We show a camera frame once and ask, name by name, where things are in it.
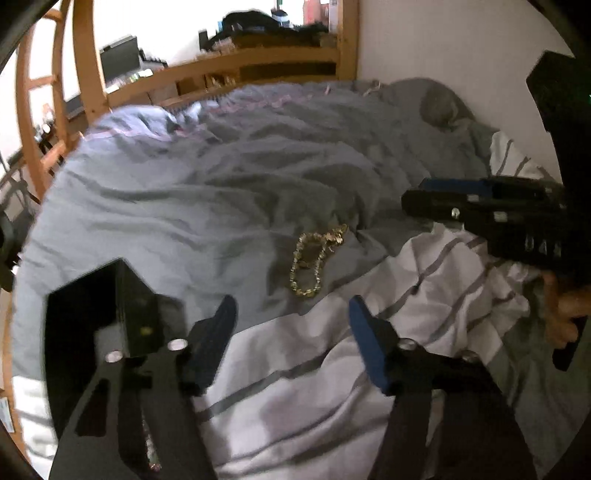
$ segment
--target gold chain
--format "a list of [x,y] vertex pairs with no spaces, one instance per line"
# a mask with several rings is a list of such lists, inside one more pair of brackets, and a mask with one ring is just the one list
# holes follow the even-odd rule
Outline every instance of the gold chain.
[[[291,264],[290,271],[290,286],[296,295],[299,297],[313,297],[320,291],[322,288],[321,275],[324,262],[326,261],[326,258],[329,254],[335,253],[335,247],[338,247],[345,241],[343,236],[345,235],[347,229],[348,227],[343,224],[339,225],[337,228],[333,228],[324,235],[319,233],[302,233],[300,235],[297,246],[295,247],[294,261]],[[305,262],[303,260],[304,248],[306,247],[307,243],[320,245],[318,258],[316,258],[313,263]],[[296,280],[296,272],[301,268],[311,268],[312,264],[314,265],[314,277],[316,278],[316,283],[314,284],[314,288],[302,290]]]

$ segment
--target bed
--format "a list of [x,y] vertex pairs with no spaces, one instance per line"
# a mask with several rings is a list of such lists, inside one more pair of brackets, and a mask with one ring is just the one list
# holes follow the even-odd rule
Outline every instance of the bed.
[[[428,176],[547,173],[437,82],[355,80],[358,4],[340,8],[337,49],[202,60],[113,97],[85,28],[92,1],[75,0],[92,126],[75,143],[62,137],[56,150],[67,161],[51,187],[56,151],[39,159],[24,148],[43,204],[22,255],[12,319],[15,405],[42,477],[57,448],[43,375],[46,295],[119,257],[154,291],[182,300],[191,324],[211,316],[225,294],[239,304],[216,381],[194,399],[220,478],[367,477],[392,398],[369,382],[350,333],[347,305],[356,294],[431,352],[476,352],[514,409],[540,477],[574,438],[591,403],[589,331],[569,371],[558,372],[544,341],[539,272],[491,258],[482,239],[457,225],[411,219],[400,207],[401,194]],[[336,78],[199,92],[173,102],[182,106],[174,112],[110,111],[171,76],[285,54],[333,59]],[[340,224],[348,231],[327,260],[320,293],[297,297],[289,271],[298,237]],[[430,440],[442,401],[434,403]]]

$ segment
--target hand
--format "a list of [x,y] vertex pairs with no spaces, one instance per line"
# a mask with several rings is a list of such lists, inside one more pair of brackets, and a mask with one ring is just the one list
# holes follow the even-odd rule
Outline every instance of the hand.
[[543,277],[546,338],[561,349],[579,336],[572,319],[591,315],[591,286],[561,293],[556,275],[545,272]]

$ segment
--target wooden rail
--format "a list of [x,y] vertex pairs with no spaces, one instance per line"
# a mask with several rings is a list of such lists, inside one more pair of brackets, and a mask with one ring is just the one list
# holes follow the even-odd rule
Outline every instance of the wooden rail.
[[94,0],[76,0],[72,20],[76,72],[89,125],[110,111],[103,66],[95,44],[94,5]]
[[14,433],[10,434],[10,438],[16,444],[18,449],[27,457],[27,449],[25,443],[22,441],[21,423],[18,421],[16,411],[14,410],[14,390],[12,389],[12,356],[10,355],[11,334],[10,322],[12,320],[12,294],[5,291],[1,294],[2,301],[8,302],[8,310],[4,319],[3,345],[2,345],[2,375],[4,378],[4,392],[0,390],[0,398],[6,397],[11,411],[12,425],[14,426]]
[[322,63],[337,62],[339,52],[336,48],[318,47],[273,47],[245,48],[224,55],[176,65],[169,69],[154,72],[150,77],[139,79],[108,95],[109,106],[115,108],[129,102],[133,97],[151,90],[165,87],[186,78],[237,70],[252,65],[277,63]]
[[[59,10],[50,10],[44,18],[56,22],[56,31],[53,41],[53,55],[51,62],[52,74],[31,79],[29,77],[31,64],[31,46],[35,26],[26,33],[21,40],[17,55],[16,72],[16,97],[17,97],[17,119],[21,134],[22,154],[31,176],[35,192],[40,199],[43,199],[45,192],[50,185],[49,169],[52,168],[60,156],[64,157],[70,149],[70,137],[67,134],[66,107],[64,101],[63,87],[61,83],[61,59],[64,46],[64,31],[66,28],[66,16],[71,0],[63,0]],[[31,119],[30,92],[44,86],[53,88],[54,112],[56,114],[56,132],[59,139],[58,144],[52,148],[46,156],[40,158],[40,152],[35,138],[33,137],[34,126]]]
[[198,102],[207,98],[213,98],[219,95],[225,95],[237,88],[242,88],[247,85],[264,85],[265,83],[306,83],[306,82],[328,82],[330,80],[336,80],[335,75],[298,75],[290,77],[277,77],[271,80],[261,79],[253,80],[244,83],[235,83],[234,85],[223,85],[221,87],[208,88],[205,90],[198,90],[197,92],[186,93],[179,97],[170,98],[164,102],[160,102],[159,105],[163,108],[177,108],[181,105]]
[[359,51],[359,0],[339,0],[337,47],[339,80],[355,80]]

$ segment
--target computer monitor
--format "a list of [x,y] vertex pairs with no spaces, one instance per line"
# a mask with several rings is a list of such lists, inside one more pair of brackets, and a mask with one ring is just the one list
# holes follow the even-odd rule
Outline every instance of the computer monitor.
[[199,32],[199,50],[205,50],[208,41],[207,30],[201,30]]
[[100,51],[105,82],[109,83],[117,77],[139,69],[139,48],[137,37],[125,37]]

